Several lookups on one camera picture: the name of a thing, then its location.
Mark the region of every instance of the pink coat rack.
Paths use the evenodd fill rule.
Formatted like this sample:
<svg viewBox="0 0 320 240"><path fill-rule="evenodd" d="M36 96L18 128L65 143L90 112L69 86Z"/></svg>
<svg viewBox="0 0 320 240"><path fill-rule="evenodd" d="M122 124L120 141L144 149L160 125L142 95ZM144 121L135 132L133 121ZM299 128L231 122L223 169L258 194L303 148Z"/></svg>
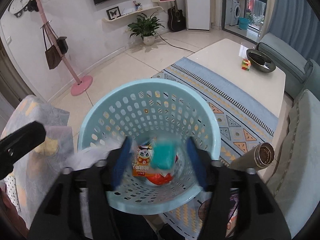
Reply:
<svg viewBox="0 0 320 240"><path fill-rule="evenodd" d="M47 20L47 17L45 16L44 14L44 10L43 10L43 7L42 7L42 3L41 3L41 0L36 0L37 2L37 5L38 5L38 9L39 9L39 12L40 12L40 16L41 16L41 19L44 23L44 28L46 28L47 30L47 33L49 35L49 39L50 41L54 44L54 46L56 47L62 61L65 63L65 65L67 66L68 70L70 71L71 75L74 77L76 83L72 85L71 87L71 95L73 96L78 96L80 94L82 94L83 92L85 92L92 84L92 81L93 81L93 78L92 76L84 76L82 78L79 78L76 73L74 72L73 68L71 67L71 64L70 62L66 59L66 57L64 56L64 54L61 53L61 50L57 44L57 41L56 41L56 37L54 36L54 34L52 33L51 31L51 28L49 27L49 22Z"/></svg>

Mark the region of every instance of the rubik's cube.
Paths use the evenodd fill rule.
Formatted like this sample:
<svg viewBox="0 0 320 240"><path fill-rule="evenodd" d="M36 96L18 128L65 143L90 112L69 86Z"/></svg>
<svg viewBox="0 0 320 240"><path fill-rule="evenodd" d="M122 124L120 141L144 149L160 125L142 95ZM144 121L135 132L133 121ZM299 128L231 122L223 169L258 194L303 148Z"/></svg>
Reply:
<svg viewBox="0 0 320 240"><path fill-rule="evenodd" d="M242 63L241 63L241 68L244 69L244 70L249 71L250 66L251 66L250 60L247 60L247 59L244 58L242 60Z"/></svg>

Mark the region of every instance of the tile floor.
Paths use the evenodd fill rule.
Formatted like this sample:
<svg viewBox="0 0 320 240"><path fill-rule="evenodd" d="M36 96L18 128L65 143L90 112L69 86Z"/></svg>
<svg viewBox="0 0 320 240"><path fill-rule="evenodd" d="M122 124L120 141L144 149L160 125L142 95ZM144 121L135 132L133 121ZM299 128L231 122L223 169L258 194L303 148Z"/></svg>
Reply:
<svg viewBox="0 0 320 240"><path fill-rule="evenodd" d="M162 37L170 44L192 52L196 52L224 38L233 40L247 48L254 47L253 43L222 30L211 30L209 33L181 31L165 33ZM81 123L91 107L100 98L122 84L153 76L182 57L191 55L192 52L190 51L172 47L157 37L153 46L147 47L144 44L140 44L92 70L89 74L93 76L93 83L86 93L73 97L70 94L70 89L68 89L56 98L52 105L70 112L68 125L73 130L75 150ZM276 150L280 149L281 142L287 134L289 124L288 111L291 107L292 99L284 95L279 124L273 142ZM269 173L271 173L271 169L268 172L265 170L261 172L262 175Z"/></svg>
<svg viewBox="0 0 320 240"><path fill-rule="evenodd" d="M248 29L248 30L241 30L239 29L239 25L234 25L234 26L229 26L229 25L226 25L225 26L226 29L230 30L230 31L233 31L235 33L238 33L242 36L245 36L255 42L258 42L258 33Z"/></svg>

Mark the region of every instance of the black bag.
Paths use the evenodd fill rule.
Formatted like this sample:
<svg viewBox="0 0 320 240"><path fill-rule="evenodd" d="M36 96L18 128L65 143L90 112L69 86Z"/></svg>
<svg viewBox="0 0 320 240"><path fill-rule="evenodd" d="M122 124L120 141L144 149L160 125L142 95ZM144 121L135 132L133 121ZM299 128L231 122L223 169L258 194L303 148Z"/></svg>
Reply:
<svg viewBox="0 0 320 240"><path fill-rule="evenodd" d="M45 45L45 57L47 58L47 63L48 63L49 69L54 69L61 62L61 57L60 57L59 52L57 51L56 47L51 44L50 38L47 33L47 29L45 27L46 27L45 25L42 26L43 39L44 39L44 45ZM48 40L51 44L51 47L49 49L47 49L47 44L45 42L44 31L47 34Z"/></svg>
<svg viewBox="0 0 320 240"><path fill-rule="evenodd" d="M68 52L68 49L69 49L69 47L68 47L68 44L67 44L67 42L66 42L66 38L67 37L64 37L64 36L62 36L62 37L58 37L57 35L56 35L56 33L54 32L54 30L52 29L52 27L48 24L47 25L49 28L50 28L50 30L52 31L52 33L55 35L55 37L57 38L57 43L58 43L58 46L59 46L59 49L60 49L60 51L61 51L61 54L66 54L67 52Z"/></svg>

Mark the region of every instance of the acoustic guitar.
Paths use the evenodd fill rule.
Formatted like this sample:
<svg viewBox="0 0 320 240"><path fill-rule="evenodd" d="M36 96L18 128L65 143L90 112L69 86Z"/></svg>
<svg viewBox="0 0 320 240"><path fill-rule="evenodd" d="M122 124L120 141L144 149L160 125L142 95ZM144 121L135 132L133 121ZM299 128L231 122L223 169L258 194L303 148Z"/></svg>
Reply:
<svg viewBox="0 0 320 240"><path fill-rule="evenodd" d="M168 9L168 28L173 32L179 32L186 28L186 18L182 10L178 9L177 1L174 0L174 7Z"/></svg>

